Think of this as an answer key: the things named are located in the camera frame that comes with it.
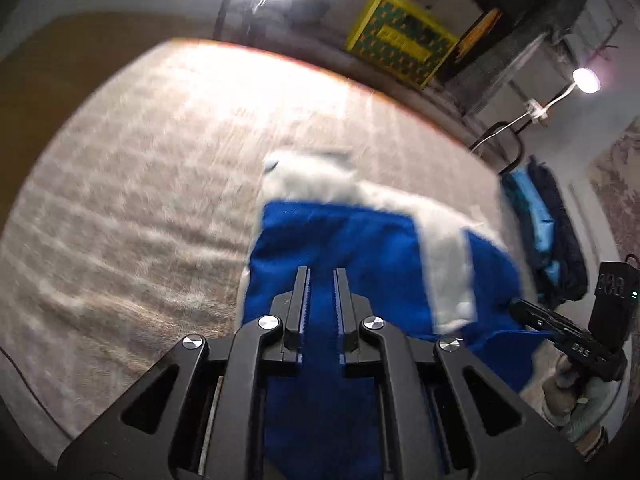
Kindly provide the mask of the right hand in white glove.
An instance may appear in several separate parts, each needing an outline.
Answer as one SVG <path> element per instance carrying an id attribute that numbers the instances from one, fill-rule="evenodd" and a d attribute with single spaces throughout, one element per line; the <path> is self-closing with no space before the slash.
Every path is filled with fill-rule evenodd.
<path id="1" fill-rule="evenodd" d="M 604 421 L 623 383 L 605 382 L 572 364 L 567 356 L 561 356 L 542 384 L 542 416 L 552 427 L 576 440 Z"/>

